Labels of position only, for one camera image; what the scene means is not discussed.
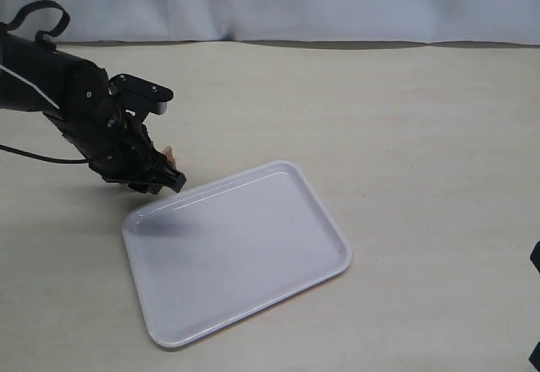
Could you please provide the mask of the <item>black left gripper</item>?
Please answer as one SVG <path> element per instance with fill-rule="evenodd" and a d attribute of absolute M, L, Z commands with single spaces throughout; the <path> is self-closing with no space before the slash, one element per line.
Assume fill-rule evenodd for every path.
<path fill-rule="evenodd" d="M 130 114 L 102 127 L 60 120 L 58 130 L 104 181 L 152 195 L 159 194 L 164 187 L 180 192 L 186 184 L 186 176 L 168 161 L 162 162 L 146 126 Z"/>

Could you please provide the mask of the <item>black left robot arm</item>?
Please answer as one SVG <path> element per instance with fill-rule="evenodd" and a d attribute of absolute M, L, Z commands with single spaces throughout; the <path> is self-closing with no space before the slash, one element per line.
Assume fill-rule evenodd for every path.
<path fill-rule="evenodd" d="M 178 192 L 186 176 L 154 147 L 144 121 L 161 115 L 172 90 L 13 35 L 1 25 L 1 107 L 40 112 L 110 183 L 141 193 Z"/>

